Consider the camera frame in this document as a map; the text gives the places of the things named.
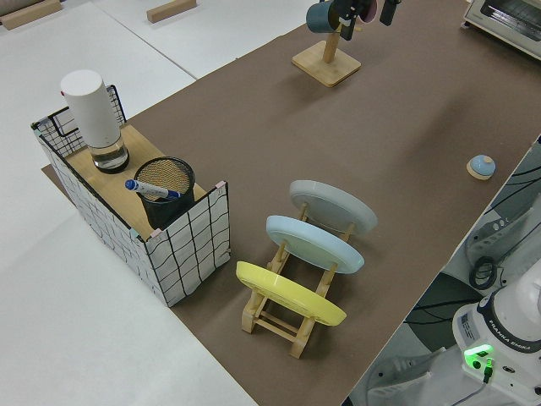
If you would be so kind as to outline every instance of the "toaster oven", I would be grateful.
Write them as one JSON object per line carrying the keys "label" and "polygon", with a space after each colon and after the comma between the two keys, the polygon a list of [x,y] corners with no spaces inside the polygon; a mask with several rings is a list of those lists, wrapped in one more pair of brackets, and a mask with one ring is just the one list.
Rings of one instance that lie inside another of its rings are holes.
{"label": "toaster oven", "polygon": [[472,0],[464,19],[541,59],[541,0]]}

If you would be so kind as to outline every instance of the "grid pattern basket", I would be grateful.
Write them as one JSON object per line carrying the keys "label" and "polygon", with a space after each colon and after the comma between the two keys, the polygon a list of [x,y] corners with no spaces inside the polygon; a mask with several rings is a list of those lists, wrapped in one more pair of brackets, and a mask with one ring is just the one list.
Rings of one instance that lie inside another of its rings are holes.
{"label": "grid pattern basket", "polygon": [[[118,124],[126,118],[115,86],[107,87]],[[230,258],[229,202],[220,182],[167,229],[144,241],[69,165],[85,148],[68,107],[32,124],[63,187],[105,245],[167,306],[191,294]]]}

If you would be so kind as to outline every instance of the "plate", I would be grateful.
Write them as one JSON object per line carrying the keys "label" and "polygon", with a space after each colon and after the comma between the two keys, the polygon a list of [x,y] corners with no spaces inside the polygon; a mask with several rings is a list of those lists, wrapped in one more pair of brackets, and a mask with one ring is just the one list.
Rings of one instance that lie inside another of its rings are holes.
{"label": "plate", "polygon": [[326,326],[338,326],[346,313],[316,292],[248,262],[237,262],[237,277],[249,288],[304,317]]}
{"label": "plate", "polygon": [[286,243],[286,251],[309,264],[329,270],[337,264],[336,273],[355,273],[364,258],[351,245],[322,228],[295,218],[269,216],[267,234],[276,244]]}
{"label": "plate", "polygon": [[361,200],[329,184],[296,180],[289,195],[299,210],[308,204],[310,220],[339,233],[345,233],[351,223],[355,224],[352,234],[365,234],[378,224],[378,217]]}

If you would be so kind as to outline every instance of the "yellow plate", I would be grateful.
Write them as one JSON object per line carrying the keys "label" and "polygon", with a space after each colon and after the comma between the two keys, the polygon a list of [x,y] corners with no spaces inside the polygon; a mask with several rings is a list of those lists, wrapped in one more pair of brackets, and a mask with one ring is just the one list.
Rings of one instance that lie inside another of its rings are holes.
{"label": "yellow plate", "polygon": [[346,318],[342,309],[316,292],[260,266],[239,261],[237,277],[240,282],[270,300],[304,317],[313,317],[321,324],[338,326]]}

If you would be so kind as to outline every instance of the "white cylinder container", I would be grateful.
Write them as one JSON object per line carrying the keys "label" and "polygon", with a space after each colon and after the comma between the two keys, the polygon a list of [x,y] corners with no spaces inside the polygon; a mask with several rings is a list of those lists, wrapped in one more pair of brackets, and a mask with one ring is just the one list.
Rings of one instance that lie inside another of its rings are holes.
{"label": "white cylinder container", "polygon": [[101,76],[76,70],[64,76],[60,88],[94,164],[105,173],[122,171],[128,164],[128,150]]}

